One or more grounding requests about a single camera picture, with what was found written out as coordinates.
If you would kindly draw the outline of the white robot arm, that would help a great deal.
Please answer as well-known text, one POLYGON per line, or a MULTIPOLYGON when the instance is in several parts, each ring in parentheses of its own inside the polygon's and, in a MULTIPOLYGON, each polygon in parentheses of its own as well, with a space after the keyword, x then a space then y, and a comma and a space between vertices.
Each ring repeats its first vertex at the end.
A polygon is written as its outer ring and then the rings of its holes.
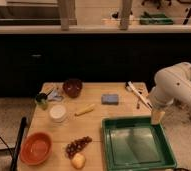
POLYGON ((151 124, 160 123, 163 109, 175 99, 184 102, 191 109, 191 63, 181 62, 159 70, 154 76, 155 86, 149 93, 152 104, 151 124))

